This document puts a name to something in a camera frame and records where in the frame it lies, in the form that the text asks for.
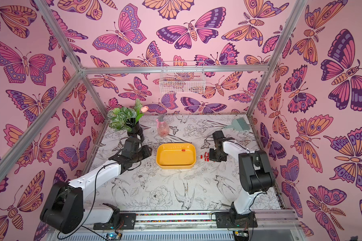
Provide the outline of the yellow plastic storage tray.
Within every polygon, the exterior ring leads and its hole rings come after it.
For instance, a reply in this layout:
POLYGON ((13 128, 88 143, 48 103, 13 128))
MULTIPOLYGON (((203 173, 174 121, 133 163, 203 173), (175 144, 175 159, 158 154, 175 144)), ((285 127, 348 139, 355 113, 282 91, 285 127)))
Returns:
POLYGON ((190 169, 196 159, 196 148, 191 143, 165 143, 158 147, 156 154, 156 163, 162 169, 190 169))

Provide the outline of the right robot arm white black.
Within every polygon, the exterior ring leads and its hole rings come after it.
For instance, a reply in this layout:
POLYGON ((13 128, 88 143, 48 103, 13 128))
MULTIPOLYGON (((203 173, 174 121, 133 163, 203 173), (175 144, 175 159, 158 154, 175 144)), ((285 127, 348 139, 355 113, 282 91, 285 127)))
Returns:
POLYGON ((241 191, 231 204, 230 210, 219 220, 230 223, 233 227, 250 225, 257 227, 252 207, 258 197, 274 187, 275 177, 265 151, 250 151, 231 138, 215 141, 215 148, 210 149, 210 160, 226 161, 234 158, 239 165, 241 191))

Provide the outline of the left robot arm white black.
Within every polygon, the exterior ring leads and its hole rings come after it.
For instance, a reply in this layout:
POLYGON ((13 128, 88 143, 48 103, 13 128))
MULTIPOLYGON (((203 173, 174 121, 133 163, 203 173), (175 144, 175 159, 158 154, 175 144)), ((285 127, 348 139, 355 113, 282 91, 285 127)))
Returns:
POLYGON ((120 210, 103 203, 101 207, 84 207, 90 194, 96 194, 103 184, 131 170, 133 164, 152 155, 152 148, 144 145, 135 153, 116 153, 102 166, 72 181, 53 184, 40 214, 40 220, 63 234, 76 232, 82 226, 100 225, 119 228, 122 224, 120 210))

